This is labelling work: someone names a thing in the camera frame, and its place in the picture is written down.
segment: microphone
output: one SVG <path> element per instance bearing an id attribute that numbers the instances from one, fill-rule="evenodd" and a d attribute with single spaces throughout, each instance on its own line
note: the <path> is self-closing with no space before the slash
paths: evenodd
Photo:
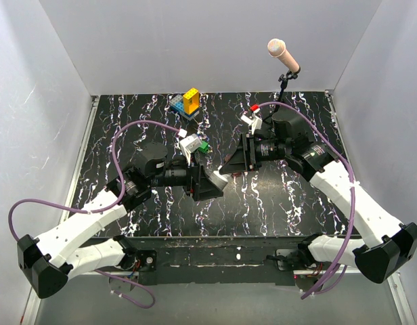
<path id="1" fill-rule="evenodd" d="M 267 44 L 267 49 L 272 57 L 278 58 L 291 72 L 299 73 L 301 71 L 301 67 L 297 64 L 296 60 L 293 59 L 290 52 L 287 51 L 284 41 L 272 39 L 269 44 Z"/>

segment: yellow lego block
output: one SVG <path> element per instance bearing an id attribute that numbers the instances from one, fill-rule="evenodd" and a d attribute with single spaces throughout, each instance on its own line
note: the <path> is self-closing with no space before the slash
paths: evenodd
<path id="1" fill-rule="evenodd" d="M 191 115 L 200 107 L 200 92 L 191 88 L 187 93 L 183 95 L 184 112 Z"/>

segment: green lego block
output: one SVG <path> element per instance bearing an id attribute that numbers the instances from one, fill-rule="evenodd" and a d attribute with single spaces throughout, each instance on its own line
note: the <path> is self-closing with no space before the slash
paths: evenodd
<path id="1" fill-rule="evenodd" d="M 203 154 L 206 154 L 207 152 L 209 152 L 209 149 L 209 144 L 203 141 L 201 143 L 201 146 L 198 148 L 198 151 L 202 152 Z"/>

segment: white wall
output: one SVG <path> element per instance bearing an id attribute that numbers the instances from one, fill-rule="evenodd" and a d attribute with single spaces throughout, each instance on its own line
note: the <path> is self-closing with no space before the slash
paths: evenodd
<path id="1" fill-rule="evenodd" d="M 381 0 L 40 0 L 89 92 L 274 91 L 282 38 L 290 90 L 334 89 Z"/>
<path id="2" fill-rule="evenodd" d="M 30 284 L 18 268 L 7 212 L 17 200 L 64 203 L 91 98 L 36 0 L 0 1 L 0 324 L 19 324 Z M 25 204 L 20 236 L 60 212 Z"/>
<path id="3" fill-rule="evenodd" d="M 417 0 L 383 0 L 334 92 L 358 179 L 417 223 Z M 417 251 L 401 269 L 417 323 Z"/>

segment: black marble table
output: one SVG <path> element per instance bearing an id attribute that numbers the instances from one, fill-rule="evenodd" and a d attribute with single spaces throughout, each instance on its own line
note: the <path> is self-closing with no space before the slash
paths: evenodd
<path id="1" fill-rule="evenodd" d="M 73 207 L 82 208 L 117 176 L 111 162 L 111 139 L 125 124 L 152 119 L 198 132 L 211 147 L 208 154 L 199 154 L 200 161 L 206 169 L 215 170 L 234 151 L 240 132 L 247 130 L 240 120 L 244 110 L 273 100 L 276 94 L 202 94 L 198 124 L 169 110 L 172 96 L 101 96 Z M 308 116 L 335 148 L 343 152 L 324 93 L 286 93 L 286 102 Z M 270 108 L 266 109 L 263 116 L 269 113 Z M 148 141 L 164 143 L 169 158 L 180 154 L 173 133 L 151 125 L 138 125 L 120 138 L 117 150 L 121 166 L 131 162 L 140 146 Z M 98 236 L 295 236 L 315 232 L 340 234 L 346 230 L 346 219 L 337 208 L 283 161 L 267 162 L 259 172 L 235 177 L 224 193 L 223 198 L 194 202 L 181 188 L 155 188 L 149 201 L 110 224 Z"/>

